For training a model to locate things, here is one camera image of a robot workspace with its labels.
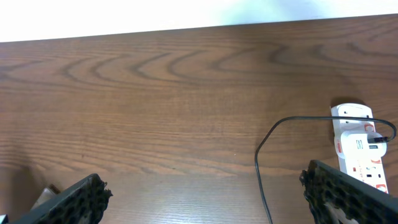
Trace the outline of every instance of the white power strip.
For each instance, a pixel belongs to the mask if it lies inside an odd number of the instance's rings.
[[[335,106],[331,109],[331,115],[373,118],[369,107],[356,103]],[[388,194],[381,161],[381,157],[386,153],[387,144],[368,144],[366,138],[361,139],[363,136],[381,136],[376,133],[374,123],[337,119],[333,120],[333,129],[340,171]]]

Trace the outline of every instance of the wood grain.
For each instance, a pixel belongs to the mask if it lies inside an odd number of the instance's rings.
[[[397,29],[390,15],[1,43],[2,173],[64,189],[99,173],[114,193],[102,223],[267,223],[254,150],[277,120],[351,98],[398,124]],[[331,136],[292,121],[264,146],[275,223],[313,222],[299,174],[338,166]]]

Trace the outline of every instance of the white background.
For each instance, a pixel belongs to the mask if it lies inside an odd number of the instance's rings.
[[[392,0],[10,0],[0,42],[397,12]]]

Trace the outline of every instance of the power outlet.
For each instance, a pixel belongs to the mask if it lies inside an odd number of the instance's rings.
[[[331,115],[373,118],[372,110],[369,107],[355,103],[345,103],[335,106],[331,108]],[[376,132],[373,122],[343,119],[333,120],[333,129],[335,131],[335,136],[341,136],[344,131],[366,131],[368,133]],[[335,139],[335,147],[337,154],[341,153],[341,143],[338,139]],[[388,193],[381,157],[369,159],[344,159],[339,156],[338,159],[340,171],[385,193]]]

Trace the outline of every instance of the black cable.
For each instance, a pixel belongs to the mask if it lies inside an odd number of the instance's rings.
[[[266,197],[264,196],[264,190],[262,188],[262,182],[261,182],[261,175],[260,175],[260,169],[259,169],[259,162],[258,162],[258,155],[260,152],[260,149],[262,145],[266,142],[268,137],[271,135],[271,133],[275,130],[275,128],[282,122],[288,121],[288,120],[293,120],[293,119],[317,119],[317,120],[334,120],[334,119],[347,119],[347,120],[355,120],[355,121],[372,121],[376,123],[382,123],[390,126],[392,128],[392,135],[390,137],[381,137],[381,138],[374,138],[374,139],[368,139],[369,142],[389,142],[393,140],[396,135],[397,135],[397,128],[395,127],[394,124],[392,124],[389,121],[383,120],[383,119],[375,119],[375,118],[356,118],[356,117],[345,117],[345,116],[291,116],[288,118],[283,118],[276,122],[276,124],[273,125],[273,127],[269,130],[265,138],[261,141],[259,147],[256,149],[256,153],[254,155],[254,165],[256,166],[256,172],[257,172],[257,178],[259,181],[259,186],[260,186],[260,193],[261,193],[261,199],[262,203],[264,205],[264,208],[266,209],[267,217],[269,220],[269,224],[272,224],[272,218],[271,214],[269,213],[269,208],[267,205]]]

